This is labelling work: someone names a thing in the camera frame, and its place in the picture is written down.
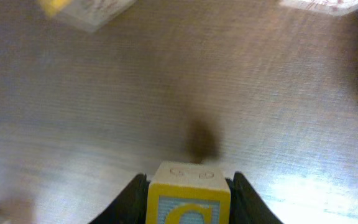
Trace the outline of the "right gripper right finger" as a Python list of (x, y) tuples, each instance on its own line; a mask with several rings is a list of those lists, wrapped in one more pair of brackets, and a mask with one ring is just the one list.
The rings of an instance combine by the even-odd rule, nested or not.
[(231, 191), (229, 224), (283, 224), (241, 172), (226, 178)]

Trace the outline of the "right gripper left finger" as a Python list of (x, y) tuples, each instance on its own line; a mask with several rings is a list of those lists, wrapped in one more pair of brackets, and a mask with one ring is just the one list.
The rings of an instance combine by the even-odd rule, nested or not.
[(137, 174), (89, 224), (145, 224), (150, 182)]

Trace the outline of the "yellow C block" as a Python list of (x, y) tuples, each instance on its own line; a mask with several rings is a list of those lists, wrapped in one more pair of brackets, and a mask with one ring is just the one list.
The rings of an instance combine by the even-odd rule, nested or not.
[(231, 190), (215, 166), (163, 162), (150, 181), (146, 224), (228, 224)]

